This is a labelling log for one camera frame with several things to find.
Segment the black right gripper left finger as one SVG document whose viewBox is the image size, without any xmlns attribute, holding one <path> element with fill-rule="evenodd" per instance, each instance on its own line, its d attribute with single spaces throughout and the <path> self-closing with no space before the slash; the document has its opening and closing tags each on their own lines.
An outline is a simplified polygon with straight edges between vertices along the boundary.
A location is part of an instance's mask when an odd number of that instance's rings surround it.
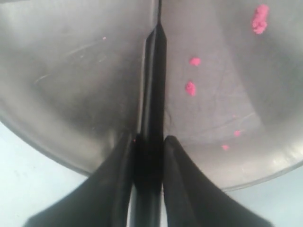
<svg viewBox="0 0 303 227">
<path fill-rule="evenodd" d="M 125 227 L 134 174 L 134 140 L 122 138 L 77 189 L 30 217 L 27 227 Z"/>
</svg>

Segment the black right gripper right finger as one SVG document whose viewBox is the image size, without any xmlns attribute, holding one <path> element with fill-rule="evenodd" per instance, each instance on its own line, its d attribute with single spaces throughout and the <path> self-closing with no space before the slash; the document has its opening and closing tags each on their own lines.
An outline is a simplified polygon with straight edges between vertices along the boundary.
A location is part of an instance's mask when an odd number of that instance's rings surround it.
<svg viewBox="0 0 303 227">
<path fill-rule="evenodd" d="M 270 227 L 212 183 L 174 136 L 164 140 L 164 200 L 169 227 Z"/>
</svg>

